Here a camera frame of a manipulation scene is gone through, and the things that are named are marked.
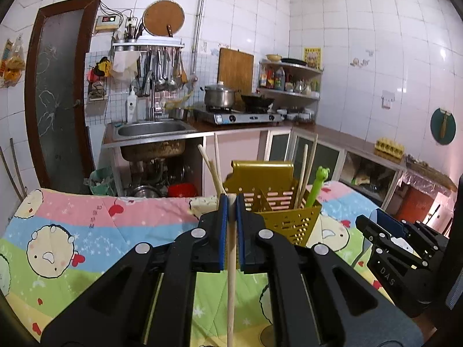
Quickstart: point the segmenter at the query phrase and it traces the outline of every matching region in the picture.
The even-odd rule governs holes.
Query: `soap dispenser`
[[[130,94],[127,97],[127,122],[137,122],[137,95],[133,86],[130,86]]]

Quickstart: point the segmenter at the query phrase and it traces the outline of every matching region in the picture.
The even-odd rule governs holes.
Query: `green trash bag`
[[[117,195],[116,184],[111,167],[100,168],[84,179],[93,195]]]

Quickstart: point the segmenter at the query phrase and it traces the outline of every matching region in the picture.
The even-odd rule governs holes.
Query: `brown countertop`
[[[374,153],[374,144],[367,142],[360,138],[354,137],[350,134],[342,133],[330,128],[323,127],[321,125],[315,124],[304,124],[304,123],[293,123],[292,121],[282,121],[280,123],[258,123],[258,124],[230,124],[230,125],[212,125],[205,123],[203,121],[195,121],[190,119],[187,121],[188,124],[193,126],[196,129],[196,132],[189,134],[179,134],[177,136],[169,135],[168,139],[182,139],[182,138],[194,138],[205,135],[213,135],[214,132],[220,132],[220,134],[231,133],[232,131],[237,130],[252,130],[252,131],[263,131],[263,130],[287,130],[293,129],[298,134],[308,134],[309,136],[314,137],[314,135],[319,135],[319,142],[325,142],[336,146],[338,148],[343,148],[348,152],[357,154],[364,158],[367,158],[371,161],[374,161],[378,164],[384,165],[385,167],[405,171],[405,159],[398,163],[394,163],[387,159],[384,159]],[[110,147],[119,147],[119,146],[130,146],[131,140],[125,141],[114,141],[113,140],[113,128],[112,123],[106,126],[106,132],[103,137],[103,148]],[[151,140],[155,141],[165,141],[166,138],[156,137],[156,139]]]

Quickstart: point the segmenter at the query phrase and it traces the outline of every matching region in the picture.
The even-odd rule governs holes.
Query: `brown door frame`
[[[84,127],[84,129],[76,129],[76,134],[79,143],[80,157],[82,158],[84,176],[88,177],[90,172],[94,170],[94,165],[89,139],[89,129],[85,126],[83,79],[85,53],[90,49],[93,22],[99,4],[100,0],[65,0],[40,8],[35,19],[31,41],[29,43],[29,51],[27,53],[24,102],[27,138],[29,141],[29,148],[31,149],[32,161],[40,186],[44,188],[50,188],[51,183],[45,166],[45,160],[43,159],[42,147],[40,145],[35,105],[36,66],[43,24],[48,17],[74,10],[84,10],[82,21],[80,22],[76,58],[74,60],[74,103],[75,105],[78,104],[74,107],[74,119],[76,127]]]

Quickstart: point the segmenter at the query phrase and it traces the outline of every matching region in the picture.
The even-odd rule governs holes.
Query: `electrical box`
[[[119,28],[121,18],[119,14],[112,14],[110,16],[98,16],[95,24],[95,32],[101,31],[114,31]]]

